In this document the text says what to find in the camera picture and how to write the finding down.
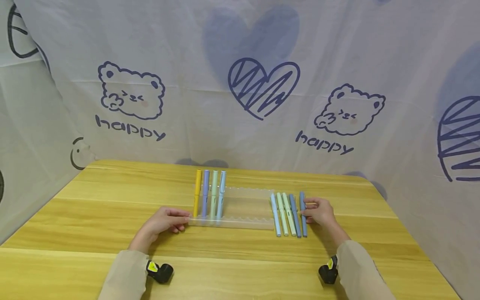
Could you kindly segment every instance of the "yellow sticker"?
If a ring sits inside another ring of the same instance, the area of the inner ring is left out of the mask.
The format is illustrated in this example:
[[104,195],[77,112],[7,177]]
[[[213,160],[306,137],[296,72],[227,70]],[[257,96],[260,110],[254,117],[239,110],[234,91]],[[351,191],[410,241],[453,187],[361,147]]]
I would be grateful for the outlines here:
[[330,260],[327,263],[328,269],[331,270],[333,268],[333,259],[330,258]]
[[150,262],[147,269],[152,272],[158,272],[158,268],[156,267],[156,264],[154,262]]

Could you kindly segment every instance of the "pen stand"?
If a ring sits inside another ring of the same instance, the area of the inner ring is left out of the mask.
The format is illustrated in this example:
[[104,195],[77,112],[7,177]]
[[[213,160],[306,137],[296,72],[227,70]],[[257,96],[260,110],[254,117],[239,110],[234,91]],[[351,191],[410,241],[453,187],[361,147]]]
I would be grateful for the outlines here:
[[211,190],[209,186],[207,197],[207,213],[202,217],[203,190],[200,193],[197,218],[191,218],[191,226],[208,226],[224,228],[250,228],[250,229],[274,229],[272,207],[270,206],[270,194],[273,190],[259,190],[248,188],[226,187],[223,197],[222,216],[217,218],[217,206],[215,215],[210,216]]

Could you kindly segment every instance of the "sleeve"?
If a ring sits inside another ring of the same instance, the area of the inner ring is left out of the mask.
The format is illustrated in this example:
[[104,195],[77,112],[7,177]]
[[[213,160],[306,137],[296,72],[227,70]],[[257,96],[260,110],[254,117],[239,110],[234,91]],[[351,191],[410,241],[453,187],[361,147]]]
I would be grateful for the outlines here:
[[124,250],[115,258],[98,300],[140,300],[145,292],[148,255]]
[[338,247],[338,275],[349,300],[395,300],[368,252],[355,241]]

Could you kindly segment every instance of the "right hand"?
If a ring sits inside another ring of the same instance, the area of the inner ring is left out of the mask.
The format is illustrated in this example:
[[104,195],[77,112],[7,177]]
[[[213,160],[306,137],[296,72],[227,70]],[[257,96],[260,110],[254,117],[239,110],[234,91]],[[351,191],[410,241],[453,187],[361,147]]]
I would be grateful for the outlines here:
[[303,199],[306,209],[301,214],[307,217],[307,223],[314,221],[321,226],[336,222],[333,214],[333,207],[327,199],[322,198],[306,198]]

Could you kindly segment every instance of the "bear drawing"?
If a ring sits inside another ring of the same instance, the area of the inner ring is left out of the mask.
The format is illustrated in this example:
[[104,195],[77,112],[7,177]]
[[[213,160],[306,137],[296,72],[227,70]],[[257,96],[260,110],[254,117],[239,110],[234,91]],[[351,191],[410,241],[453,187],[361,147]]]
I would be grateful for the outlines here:
[[98,77],[103,107],[141,120],[154,120],[162,114],[165,86],[157,75],[121,69],[106,61],[98,67]]
[[356,135],[367,130],[385,106],[385,96],[369,95],[349,84],[336,88],[313,123],[318,129],[338,135]]

